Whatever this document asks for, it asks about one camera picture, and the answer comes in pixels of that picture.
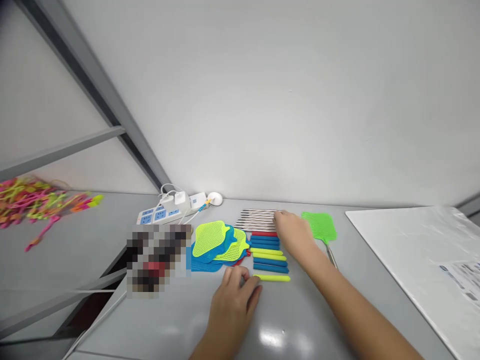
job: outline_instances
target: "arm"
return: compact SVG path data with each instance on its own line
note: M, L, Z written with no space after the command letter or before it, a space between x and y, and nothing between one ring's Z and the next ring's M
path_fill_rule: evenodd
M245 284L240 287L241 279ZM262 286L243 266L227 267L211 300L205 334L189 360L233 359L254 316Z
M275 213L278 236L321 292L356 354L363 360L422 360L398 330L354 288L318 248L309 223Z

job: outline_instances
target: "round white object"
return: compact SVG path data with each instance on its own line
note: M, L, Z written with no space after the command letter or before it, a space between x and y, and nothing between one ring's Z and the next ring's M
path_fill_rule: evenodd
M206 197L207 199L211 199L210 204L218 206L224 202L224 198L218 192L211 192Z

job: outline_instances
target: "foam handle grip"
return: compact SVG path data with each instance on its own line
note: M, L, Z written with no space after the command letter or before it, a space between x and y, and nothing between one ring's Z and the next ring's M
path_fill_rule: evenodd
M273 266L281 266L286 267L288 263L286 261L279 261L279 260L271 260L271 259L262 259L260 257L256 257L253 259L253 263L257 264L265 264L265 265L273 265Z
M271 271L274 273L283 273L283 274L289 273L289 268L285 266L272 266L272 265L259 264L255 262L253 263L253 269Z
M257 242L252 242L251 245L257 249L280 250L280 245L265 245Z
M265 244L265 245L279 245L280 244L280 241L258 240L258 239L254 239L254 238L251 238L250 241L255 242L257 244Z
M250 236L250 240L267 240L267 241L276 241L276 242L279 242L280 239L276 236L256 236L256 235L252 235Z
M258 247L251 247L250 251L252 253L255 253L255 254L257 254L257 253L270 254L270 255L283 255L284 254L280 250L262 249L262 248L258 248Z
M271 255L261 252L253 252L253 258L261 258L261 259L270 259L270 260L280 260L280 261L287 261L287 257L283 255Z
M278 237L276 232L263 232L263 231L253 231L251 233L253 236L268 236L268 237Z
M277 282L289 282L290 276L288 275L265 275L265 274L253 274L252 276L259 277L262 281L277 281Z

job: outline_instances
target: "hand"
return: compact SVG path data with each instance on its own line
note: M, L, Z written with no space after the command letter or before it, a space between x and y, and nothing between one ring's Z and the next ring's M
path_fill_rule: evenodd
M240 287L240 280L245 284ZM260 278L250 277L243 266L227 267L211 300L210 317L203 338L190 360L233 359L240 349L245 333L259 302Z
M275 211L273 222L282 245L302 267L312 255L325 257L315 243L307 220L282 210Z

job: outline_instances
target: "pile of plastic pieces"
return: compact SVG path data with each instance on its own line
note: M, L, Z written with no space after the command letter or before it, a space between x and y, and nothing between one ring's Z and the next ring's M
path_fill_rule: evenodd
M190 269L193 272L218 271L222 265L239 265L250 256L250 241L244 231L223 221L202 224L195 230L191 246Z
M94 208L102 199L103 195L90 198L89 192L68 197L65 190L36 177L16 177L0 183L0 229L20 224L25 218L32 224L49 220L46 228L25 248L28 251L62 216Z

